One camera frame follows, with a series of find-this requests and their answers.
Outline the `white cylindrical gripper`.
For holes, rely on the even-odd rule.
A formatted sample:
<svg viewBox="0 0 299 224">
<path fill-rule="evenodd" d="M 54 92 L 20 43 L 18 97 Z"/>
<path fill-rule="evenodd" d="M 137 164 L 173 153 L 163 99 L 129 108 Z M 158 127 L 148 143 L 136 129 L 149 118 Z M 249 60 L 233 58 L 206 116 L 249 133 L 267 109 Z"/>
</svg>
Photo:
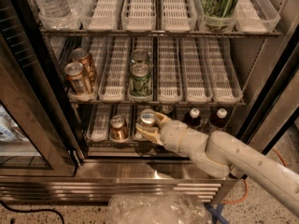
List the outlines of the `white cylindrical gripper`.
<svg viewBox="0 0 299 224">
<path fill-rule="evenodd" d="M 136 126 L 136 130 L 143 138 L 153 144 L 164 145 L 167 150 L 179 155 L 193 157 L 195 154 L 204 153 L 208 135 L 190 128 L 179 120 L 171 120 L 163 113 L 156 113 L 157 127 Z"/>
</svg>

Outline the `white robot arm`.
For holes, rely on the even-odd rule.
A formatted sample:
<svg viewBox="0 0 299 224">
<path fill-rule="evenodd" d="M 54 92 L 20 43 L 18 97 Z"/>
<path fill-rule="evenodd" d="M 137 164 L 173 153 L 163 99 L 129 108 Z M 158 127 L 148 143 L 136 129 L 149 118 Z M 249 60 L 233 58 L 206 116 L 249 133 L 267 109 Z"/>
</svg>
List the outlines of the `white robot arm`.
<svg viewBox="0 0 299 224">
<path fill-rule="evenodd" d="M 156 117 L 155 127 L 135 125 L 146 140 L 187 156 L 198 169 L 216 178 L 225 178 L 232 167 L 237 168 L 299 217 L 299 174 L 226 132 L 205 134 L 162 113 Z"/>
</svg>

